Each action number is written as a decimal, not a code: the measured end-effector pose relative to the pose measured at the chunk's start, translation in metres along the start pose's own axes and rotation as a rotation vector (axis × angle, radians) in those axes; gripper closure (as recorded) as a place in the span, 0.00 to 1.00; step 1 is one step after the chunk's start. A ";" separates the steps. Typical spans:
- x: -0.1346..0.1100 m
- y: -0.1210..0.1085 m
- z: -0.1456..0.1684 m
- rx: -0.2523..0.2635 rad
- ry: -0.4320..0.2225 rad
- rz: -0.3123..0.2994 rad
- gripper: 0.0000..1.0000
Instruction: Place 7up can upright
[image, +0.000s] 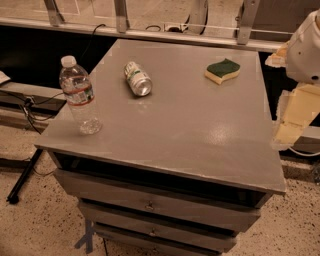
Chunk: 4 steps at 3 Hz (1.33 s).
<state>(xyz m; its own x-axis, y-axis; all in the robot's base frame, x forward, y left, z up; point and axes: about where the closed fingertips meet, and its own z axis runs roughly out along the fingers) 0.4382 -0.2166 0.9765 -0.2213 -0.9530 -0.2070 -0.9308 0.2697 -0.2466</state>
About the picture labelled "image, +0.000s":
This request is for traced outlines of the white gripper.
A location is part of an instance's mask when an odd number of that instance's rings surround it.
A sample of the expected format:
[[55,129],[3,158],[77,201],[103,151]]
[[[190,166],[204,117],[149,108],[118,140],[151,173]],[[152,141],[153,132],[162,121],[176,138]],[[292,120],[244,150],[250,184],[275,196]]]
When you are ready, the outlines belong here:
[[320,113],[320,9],[311,12],[296,32],[265,64],[286,67],[289,78],[302,82],[291,92],[283,90],[277,105],[273,141],[293,146]]

